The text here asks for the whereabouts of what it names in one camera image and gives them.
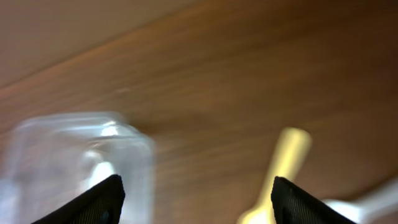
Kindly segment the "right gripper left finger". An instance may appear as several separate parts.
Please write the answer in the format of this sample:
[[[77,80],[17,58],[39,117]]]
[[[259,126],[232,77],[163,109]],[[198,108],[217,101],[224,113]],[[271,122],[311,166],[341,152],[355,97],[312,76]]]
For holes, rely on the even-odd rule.
[[[114,174],[32,224],[118,224],[125,196],[122,178]]]

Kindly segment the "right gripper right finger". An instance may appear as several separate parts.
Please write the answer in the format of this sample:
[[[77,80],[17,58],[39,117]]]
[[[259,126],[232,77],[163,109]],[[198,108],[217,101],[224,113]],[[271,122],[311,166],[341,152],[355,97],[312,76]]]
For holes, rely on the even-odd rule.
[[[283,177],[275,177],[271,201],[276,224],[355,224]]]

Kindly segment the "yellow plastic spoon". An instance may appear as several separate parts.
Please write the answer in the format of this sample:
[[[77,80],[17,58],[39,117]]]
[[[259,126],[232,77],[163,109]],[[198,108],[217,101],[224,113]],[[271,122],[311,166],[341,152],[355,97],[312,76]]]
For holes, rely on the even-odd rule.
[[[238,224],[275,223],[271,192],[274,179],[294,180],[310,150],[312,137],[299,128],[285,128],[279,135],[274,154],[256,204],[238,218]]]

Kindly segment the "light blue plastic spoon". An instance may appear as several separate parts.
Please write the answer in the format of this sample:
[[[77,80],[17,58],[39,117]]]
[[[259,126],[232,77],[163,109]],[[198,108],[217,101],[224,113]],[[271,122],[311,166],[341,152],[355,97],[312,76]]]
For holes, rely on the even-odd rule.
[[[372,223],[378,218],[397,212],[397,179],[354,201],[327,199],[323,203],[352,222]]]

